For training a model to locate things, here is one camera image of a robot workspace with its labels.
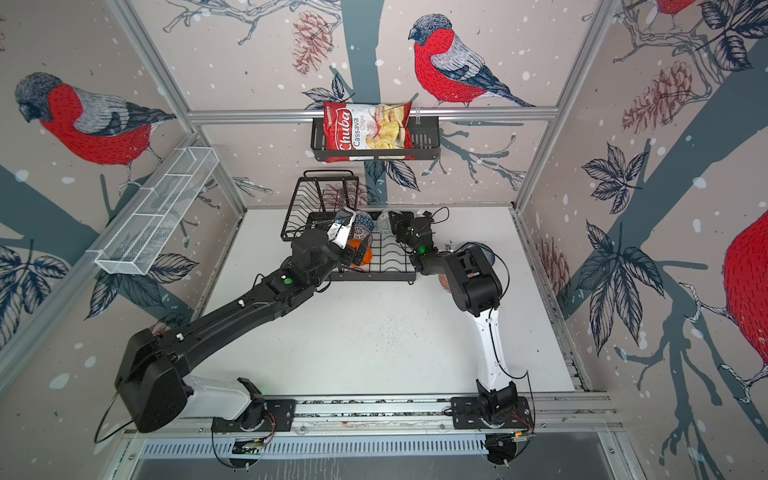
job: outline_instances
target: white mesh shelf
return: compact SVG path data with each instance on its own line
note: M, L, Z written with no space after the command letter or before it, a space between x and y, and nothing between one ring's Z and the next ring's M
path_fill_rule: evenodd
M219 164L213 148L187 147L127 222L107 243L96 263L107 273L146 275L192 201Z

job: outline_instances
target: black mounting plate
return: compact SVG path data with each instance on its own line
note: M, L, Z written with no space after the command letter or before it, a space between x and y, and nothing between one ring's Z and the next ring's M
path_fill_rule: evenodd
M507 415L502 426L495 427L501 429L520 429L527 430L523 422L520 422L512 413L516 413L525 423L533 426L533 418L528 408L528 399L524 396L518 398L518 406ZM478 397L456 396L451 398L451 415L453 418L453 428L457 430L475 430L486 429L488 425L482 419L482 411L478 403Z
M294 399L265 399L264 400L264 412L265 414L271 413L275 416L277 424L275 425L276 432L290 432L290 426L293 424L293 414L296 412L296 400ZM210 426L210 430L214 433L250 433L244 432L241 428L241 423L236 420L214 419ZM261 425L259 425L254 432L271 432L272 424L266 418Z

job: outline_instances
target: white tabletop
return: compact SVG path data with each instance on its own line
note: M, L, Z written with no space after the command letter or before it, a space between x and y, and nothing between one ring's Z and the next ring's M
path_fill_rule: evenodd
M206 312L248 291L290 255L285 210L249 210ZM438 248L479 241L507 262L511 285L499 317L508 371L530 370L535 392L574 387L515 225L504 207L456 207L433 227ZM501 262L494 269L502 285ZM265 395L474 392L472 326L437 276L406 282L338 282L289 315L251 330L202 362L197 376L246 377ZM528 384L518 381L521 391Z

